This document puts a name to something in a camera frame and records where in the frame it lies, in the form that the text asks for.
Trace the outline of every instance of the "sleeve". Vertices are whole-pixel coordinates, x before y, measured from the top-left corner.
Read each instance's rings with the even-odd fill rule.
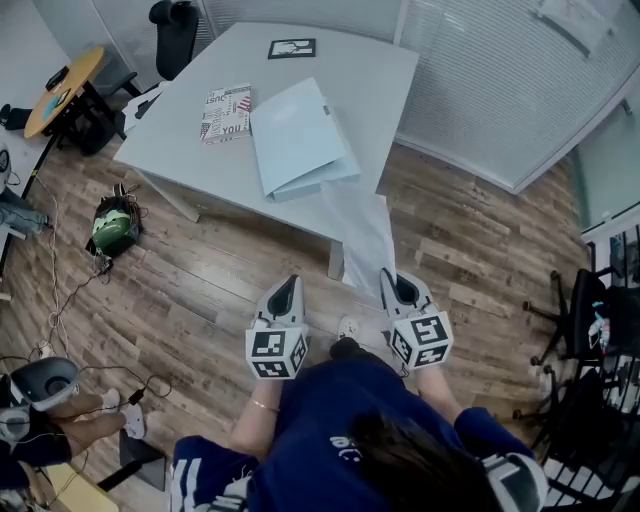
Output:
[[[171,467],[171,511],[192,510],[222,496],[231,482],[258,467],[258,460],[201,436],[178,441]]]
[[[29,477],[22,466],[13,459],[0,460],[0,490],[18,490],[29,488]]]
[[[476,457],[515,452],[535,458],[522,441],[507,432],[483,407],[471,407],[462,411],[454,428],[465,448]]]

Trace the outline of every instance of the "white vr headset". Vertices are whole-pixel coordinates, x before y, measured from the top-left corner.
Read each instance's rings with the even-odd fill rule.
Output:
[[[544,470],[520,453],[483,461],[487,478],[504,512],[540,512],[549,492]]]
[[[0,409],[0,441],[11,447],[29,433],[29,410],[47,411],[65,402],[78,381],[78,367],[64,357],[48,357],[15,370],[3,379],[11,406]]]

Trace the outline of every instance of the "dark blue shirt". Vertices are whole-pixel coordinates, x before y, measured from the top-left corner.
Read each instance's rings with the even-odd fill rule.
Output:
[[[273,446],[261,464],[202,437],[176,445],[172,500],[211,503],[229,483],[251,474],[251,511],[390,510],[358,473],[360,453],[348,431],[359,413],[379,411],[418,425],[438,442],[477,457],[518,452],[533,457],[486,409],[467,409],[450,425],[406,390],[390,368],[370,361],[331,361],[285,384]]]

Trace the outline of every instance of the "blue jeans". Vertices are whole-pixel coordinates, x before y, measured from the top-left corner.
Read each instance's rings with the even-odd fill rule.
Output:
[[[35,211],[31,205],[6,187],[0,194],[0,224],[18,231],[31,231],[39,235],[47,223],[47,216]]]

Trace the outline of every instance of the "round wooden table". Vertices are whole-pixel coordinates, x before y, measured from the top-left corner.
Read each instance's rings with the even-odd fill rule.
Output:
[[[89,80],[97,74],[103,60],[104,48],[100,46],[89,50],[82,57],[74,60],[69,65],[69,72],[65,79],[51,91],[45,90],[40,101],[38,101],[37,105],[33,108],[27,125],[24,128],[24,136],[28,139],[41,133],[42,130],[51,124],[58,114],[64,112],[69,102],[76,97],[78,91],[86,84],[89,84]],[[48,112],[51,108],[51,103],[56,101],[66,90],[69,90],[69,94],[67,94],[65,100]]]

